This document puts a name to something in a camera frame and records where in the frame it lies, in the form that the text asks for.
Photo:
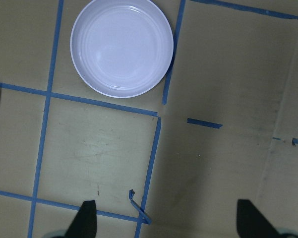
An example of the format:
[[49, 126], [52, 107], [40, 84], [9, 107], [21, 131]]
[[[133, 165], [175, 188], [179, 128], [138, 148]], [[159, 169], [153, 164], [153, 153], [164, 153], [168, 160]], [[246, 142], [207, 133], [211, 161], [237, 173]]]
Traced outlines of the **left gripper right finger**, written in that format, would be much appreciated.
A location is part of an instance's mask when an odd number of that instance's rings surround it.
[[248, 199], [237, 201], [237, 233], [240, 238], [280, 238], [280, 233]]

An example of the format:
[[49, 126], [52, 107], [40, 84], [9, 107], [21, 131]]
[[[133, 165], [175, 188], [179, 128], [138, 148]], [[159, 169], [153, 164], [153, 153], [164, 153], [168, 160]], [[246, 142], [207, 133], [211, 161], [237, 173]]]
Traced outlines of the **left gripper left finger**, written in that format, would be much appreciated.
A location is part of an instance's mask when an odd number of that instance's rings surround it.
[[95, 238], [97, 210], [95, 200], [84, 201], [65, 232], [65, 238]]

